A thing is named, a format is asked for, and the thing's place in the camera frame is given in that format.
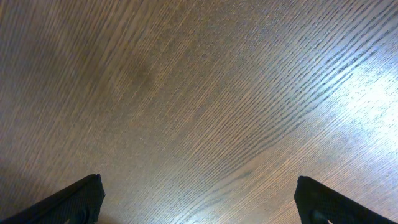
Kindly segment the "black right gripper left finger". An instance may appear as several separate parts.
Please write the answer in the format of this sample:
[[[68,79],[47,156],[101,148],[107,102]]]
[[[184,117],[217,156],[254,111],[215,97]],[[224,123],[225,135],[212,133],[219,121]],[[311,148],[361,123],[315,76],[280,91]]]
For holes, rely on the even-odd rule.
[[[101,176],[90,174],[1,224],[96,223],[104,197]]]

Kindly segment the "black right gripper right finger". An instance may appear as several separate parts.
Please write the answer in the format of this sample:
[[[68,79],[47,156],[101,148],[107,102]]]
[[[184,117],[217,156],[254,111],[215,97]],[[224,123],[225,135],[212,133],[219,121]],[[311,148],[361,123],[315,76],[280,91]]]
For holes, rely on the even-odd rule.
[[[397,224],[307,176],[298,178],[294,200],[302,224]]]

